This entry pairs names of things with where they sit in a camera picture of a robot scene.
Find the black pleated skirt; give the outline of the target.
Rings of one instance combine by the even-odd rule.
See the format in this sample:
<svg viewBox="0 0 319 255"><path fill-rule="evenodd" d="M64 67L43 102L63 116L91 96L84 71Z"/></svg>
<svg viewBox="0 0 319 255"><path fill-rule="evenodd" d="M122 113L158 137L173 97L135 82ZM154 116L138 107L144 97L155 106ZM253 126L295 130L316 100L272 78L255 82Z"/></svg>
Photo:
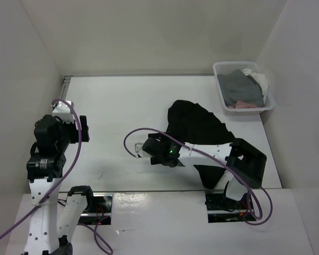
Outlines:
<svg viewBox="0 0 319 255"><path fill-rule="evenodd" d="M235 136L212 112L198 103L176 100L167 112L166 132L182 143L222 145Z"/></svg>

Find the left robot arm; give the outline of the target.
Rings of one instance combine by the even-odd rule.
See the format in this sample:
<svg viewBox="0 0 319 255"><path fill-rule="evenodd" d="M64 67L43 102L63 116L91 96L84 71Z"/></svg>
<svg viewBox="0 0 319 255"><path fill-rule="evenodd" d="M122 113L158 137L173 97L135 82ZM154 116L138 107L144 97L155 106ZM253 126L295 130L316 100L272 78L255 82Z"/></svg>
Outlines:
<svg viewBox="0 0 319 255"><path fill-rule="evenodd" d="M27 162L33 212L24 254L73 254L75 228L81 214L93 210L95 198L87 185L72 187L58 218L58 195L65 151L71 143L88 142L88 131L84 115L72 120L45 115L35 123L36 142Z"/></svg>

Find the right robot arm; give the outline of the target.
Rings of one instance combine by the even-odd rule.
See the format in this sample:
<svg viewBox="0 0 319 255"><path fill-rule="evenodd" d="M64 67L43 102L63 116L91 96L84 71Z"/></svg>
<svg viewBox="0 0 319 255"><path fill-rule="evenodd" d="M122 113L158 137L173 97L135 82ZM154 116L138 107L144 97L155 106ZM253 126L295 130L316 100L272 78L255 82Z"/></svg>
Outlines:
<svg viewBox="0 0 319 255"><path fill-rule="evenodd" d="M225 184L222 202L235 208L248 188L259 189L267 157L244 139L218 145L190 144L181 146L170 138L150 134L144 143L135 145L139 158L149 158L152 165L184 167L198 171L203 186L214 189Z"/></svg>

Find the pink cloth in basket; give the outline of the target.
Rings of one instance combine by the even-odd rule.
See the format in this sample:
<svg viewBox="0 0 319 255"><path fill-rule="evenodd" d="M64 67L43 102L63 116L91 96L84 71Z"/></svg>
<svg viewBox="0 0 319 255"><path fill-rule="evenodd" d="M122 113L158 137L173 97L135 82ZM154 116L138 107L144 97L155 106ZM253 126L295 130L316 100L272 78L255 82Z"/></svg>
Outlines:
<svg viewBox="0 0 319 255"><path fill-rule="evenodd" d="M227 108L229 108L229 109L252 109L252 108L258 108L258 106L255 104L244 103L243 101L239 100L236 102L235 106L228 105Z"/></svg>

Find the grey skirt in basket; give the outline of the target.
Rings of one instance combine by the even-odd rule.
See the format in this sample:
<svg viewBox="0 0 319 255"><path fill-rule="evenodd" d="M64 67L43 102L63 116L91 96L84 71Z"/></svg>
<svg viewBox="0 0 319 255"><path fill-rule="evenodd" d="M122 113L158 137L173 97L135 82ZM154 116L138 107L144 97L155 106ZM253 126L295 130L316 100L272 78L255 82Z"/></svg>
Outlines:
<svg viewBox="0 0 319 255"><path fill-rule="evenodd" d="M259 108L264 106L260 85L241 70L237 69L227 75L218 74L217 79L227 106L236 108L239 101Z"/></svg>

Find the white cloth in basket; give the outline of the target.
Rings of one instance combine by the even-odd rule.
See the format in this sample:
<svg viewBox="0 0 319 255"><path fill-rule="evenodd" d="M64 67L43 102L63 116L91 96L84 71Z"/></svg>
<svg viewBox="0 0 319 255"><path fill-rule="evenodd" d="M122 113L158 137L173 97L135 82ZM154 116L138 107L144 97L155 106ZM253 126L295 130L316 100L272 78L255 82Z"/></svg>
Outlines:
<svg viewBox="0 0 319 255"><path fill-rule="evenodd" d="M255 70L248 69L248 68L243 69L242 72L246 76L252 77L260 85L263 98L265 99L267 96L267 91L268 91L268 80L266 78L266 75L263 73L257 73Z"/></svg>

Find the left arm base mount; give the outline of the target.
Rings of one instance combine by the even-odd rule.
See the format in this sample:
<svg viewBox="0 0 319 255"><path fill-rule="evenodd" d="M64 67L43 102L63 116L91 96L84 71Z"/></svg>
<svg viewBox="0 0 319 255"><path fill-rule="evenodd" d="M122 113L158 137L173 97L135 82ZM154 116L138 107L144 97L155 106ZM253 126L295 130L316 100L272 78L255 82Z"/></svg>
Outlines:
<svg viewBox="0 0 319 255"><path fill-rule="evenodd" d="M93 203L85 209L79 223L86 225L110 225L112 220L113 195L111 193L94 193Z"/></svg>

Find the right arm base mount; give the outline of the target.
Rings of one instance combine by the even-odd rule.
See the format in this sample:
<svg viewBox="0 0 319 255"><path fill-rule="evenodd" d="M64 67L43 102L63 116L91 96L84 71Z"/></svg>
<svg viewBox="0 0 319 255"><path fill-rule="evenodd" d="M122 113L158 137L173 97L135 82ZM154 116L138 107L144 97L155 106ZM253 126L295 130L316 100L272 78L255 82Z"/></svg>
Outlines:
<svg viewBox="0 0 319 255"><path fill-rule="evenodd" d="M244 219L255 222L256 219L250 214L248 205L252 206L253 203L247 202L246 194L240 201L235 201L227 198L224 193L205 193L205 206L209 223L243 222Z"/></svg>

